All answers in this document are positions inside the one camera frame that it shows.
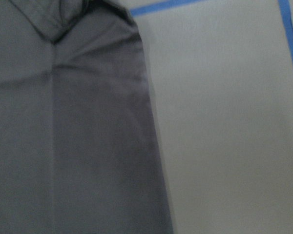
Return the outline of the dark brown t-shirt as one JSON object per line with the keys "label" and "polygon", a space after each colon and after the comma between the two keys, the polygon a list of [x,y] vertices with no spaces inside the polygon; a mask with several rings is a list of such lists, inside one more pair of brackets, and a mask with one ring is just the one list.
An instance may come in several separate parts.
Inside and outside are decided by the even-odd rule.
{"label": "dark brown t-shirt", "polygon": [[171,233],[131,14],[0,0],[0,234]]}

